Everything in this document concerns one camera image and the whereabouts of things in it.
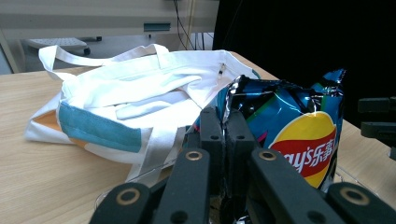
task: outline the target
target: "potato chip bag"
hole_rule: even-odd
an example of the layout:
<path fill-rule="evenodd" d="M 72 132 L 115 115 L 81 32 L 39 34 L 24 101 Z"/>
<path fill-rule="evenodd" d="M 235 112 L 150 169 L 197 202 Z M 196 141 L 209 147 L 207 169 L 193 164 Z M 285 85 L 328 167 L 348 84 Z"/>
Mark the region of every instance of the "potato chip bag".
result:
<path fill-rule="evenodd" d="M 326 191 L 336 168 L 345 73 L 329 72 L 309 89 L 240 76 L 210 105 L 223 123 L 231 109 L 239 110 L 261 147 L 278 150 L 311 186 Z"/>

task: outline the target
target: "lay's logo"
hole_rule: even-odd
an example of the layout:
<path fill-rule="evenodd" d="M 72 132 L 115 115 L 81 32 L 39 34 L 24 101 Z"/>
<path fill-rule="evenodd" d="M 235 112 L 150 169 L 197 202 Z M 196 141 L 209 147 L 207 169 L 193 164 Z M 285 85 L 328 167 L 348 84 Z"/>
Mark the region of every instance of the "lay's logo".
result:
<path fill-rule="evenodd" d="M 317 188 L 329 169 L 335 136 L 332 118 L 319 111 L 291 121 L 269 148 L 282 153 L 305 180 Z"/>

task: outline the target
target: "screw hole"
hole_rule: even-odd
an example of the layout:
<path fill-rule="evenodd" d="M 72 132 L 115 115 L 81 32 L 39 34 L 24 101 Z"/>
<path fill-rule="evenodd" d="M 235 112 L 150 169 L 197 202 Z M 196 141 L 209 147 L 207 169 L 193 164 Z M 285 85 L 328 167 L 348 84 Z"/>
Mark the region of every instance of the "screw hole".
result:
<path fill-rule="evenodd" d="M 313 223 L 316 224 L 326 223 L 326 217 L 317 211 L 309 211 L 307 215 L 309 220 L 311 220 Z"/>
<path fill-rule="evenodd" d="M 120 205 L 129 205 L 137 202 L 140 198 L 140 191 L 134 188 L 125 189 L 121 191 L 116 198 L 116 201 Z"/>
<path fill-rule="evenodd" d="M 186 154 L 186 158 L 189 161 L 198 161 L 202 158 L 202 153 L 199 151 L 191 151 Z"/>
<path fill-rule="evenodd" d="M 340 189 L 341 196 L 343 196 L 350 203 L 357 205 L 367 205 L 370 202 L 369 197 L 358 189 L 342 188 Z"/>
<path fill-rule="evenodd" d="M 175 224 L 182 224 L 185 223 L 188 219 L 187 213 L 183 211 L 177 211 L 172 214 L 171 222 Z"/>
<path fill-rule="evenodd" d="M 262 151 L 260 152 L 259 157 L 266 161 L 274 161 L 276 159 L 276 154 L 270 151 Z"/>

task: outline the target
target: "canvas bag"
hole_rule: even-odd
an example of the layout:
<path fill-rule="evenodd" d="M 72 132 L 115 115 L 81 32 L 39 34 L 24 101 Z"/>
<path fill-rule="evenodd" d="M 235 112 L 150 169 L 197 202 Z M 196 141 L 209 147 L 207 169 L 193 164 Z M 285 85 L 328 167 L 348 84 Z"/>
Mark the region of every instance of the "canvas bag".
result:
<path fill-rule="evenodd" d="M 63 85 L 29 119 L 26 139 L 77 144 L 130 163 L 126 181 L 173 161 L 188 127 L 222 88 L 242 74 L 259 77 L 226 50 L 169 52 L 153 44 L 88 59 L 51 46 L 41 49 L 39 58 Z M 54 71 L 56 59 L 99 67 L 75 76 Z M 158 176 L 154 172 L 148 182 Z"/>

